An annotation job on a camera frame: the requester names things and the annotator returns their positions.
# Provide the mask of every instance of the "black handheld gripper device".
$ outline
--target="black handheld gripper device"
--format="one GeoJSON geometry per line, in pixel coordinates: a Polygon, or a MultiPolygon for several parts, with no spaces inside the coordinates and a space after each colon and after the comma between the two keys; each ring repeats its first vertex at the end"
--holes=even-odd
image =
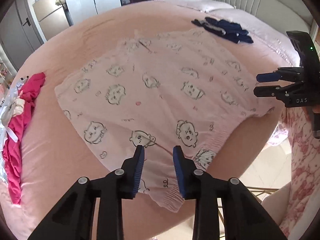
{"type": "Polygon", "coordinates": [[[139,189],[144,148],[104,178],[79,178],[49,211],[28,240],[90,240],[96,198],[100,198],[97,240],[123,240],[122,201],[139,189]]]}
{"type": "Polygon", "coordinates": [[[287,108],[307,106],[313,119],[314,137],[320,139],[320,114],[313,113],[312,106],[320,105],[320,61],[313,41],[308,33],[287,32],[288,37],[300,56],[301,67],[281,67],[272,73],[257,75],[257,81],[275,82],[285,80],[293,84],[255,87],[257,97],[275,97],[287,108]]]}
{"type": "Polygon", "coordinates": [[[185,158],[180,146],[173,149],[180,194],[196,199],[193,240],[219,240],[217,198],[221,198],[226,240],[287,240],[279,226],[237,178],[215,179],[185,158]]]}

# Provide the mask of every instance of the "gray door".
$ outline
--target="gray door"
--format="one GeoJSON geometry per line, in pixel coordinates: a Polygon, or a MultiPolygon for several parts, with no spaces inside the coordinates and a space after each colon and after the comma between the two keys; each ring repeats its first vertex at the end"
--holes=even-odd
{"type": "Polygon", "coordinates": [[[41,46],[41,44],[43,44],[43,42],[40,42],[42,39],[32,20],[31,14],[28,14],[28,11],[30,10],[28,2],[27,0],[16,0],[16,4],[23,31],[26,34],[33,50],[36,50],[41,46]]]}
{"type": "Polygon", "coordinates": [[[21,26],[15,3],[0,23],[0,39],[4,52],[16,70],[34,52],[21,26]]]}

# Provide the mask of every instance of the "red object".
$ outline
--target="red object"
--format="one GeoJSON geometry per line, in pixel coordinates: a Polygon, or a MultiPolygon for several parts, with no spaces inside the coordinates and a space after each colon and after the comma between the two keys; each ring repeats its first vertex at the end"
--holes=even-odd
{"type": "Polygon", "coordinates": [[[8,125],[8,127],[11,128],[18,137],[18,141],[15,143],[10,136],[8,136],[3,150],[5,171],[9,181],[9,195],[13,204],[20,205],[21,198],[20,174],[22,170],[22,161],[20,143],[23,132],[31,121],[32,111],[35,108],[35,99],[44,84],[44,80],[45,74],[41,72],[34,74],[28,79],[26,84],[23,85],[19,91],[20,98],[25,100],[23,113],[12,117],[8,125]]]}

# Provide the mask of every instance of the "door handle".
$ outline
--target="door handle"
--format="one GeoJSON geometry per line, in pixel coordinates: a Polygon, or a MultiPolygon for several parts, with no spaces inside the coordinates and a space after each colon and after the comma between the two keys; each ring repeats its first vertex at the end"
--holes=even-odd
{"type": "Polygon", "coordinates": [[[22,26],[24,26],[24,25],[26,25],[26,24],[28,24],[28,26],[31,26],[31,23],[30,23],[30,21],[29,21],[29,18],[26,18],[26,22],[25,22],[22,26]]]}

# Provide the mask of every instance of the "headboard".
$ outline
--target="headboard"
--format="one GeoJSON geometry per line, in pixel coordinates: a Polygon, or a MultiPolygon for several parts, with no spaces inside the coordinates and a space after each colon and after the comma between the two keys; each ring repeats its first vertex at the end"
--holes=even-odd
{"type": "Polygon", "coordinates": [[[304,31],[310,33],[313,40],[317,34],[317,24],[302,0],[215,0],[229,3],[244,10],[274,29],[286,34],[286,31],[304,31]]]}

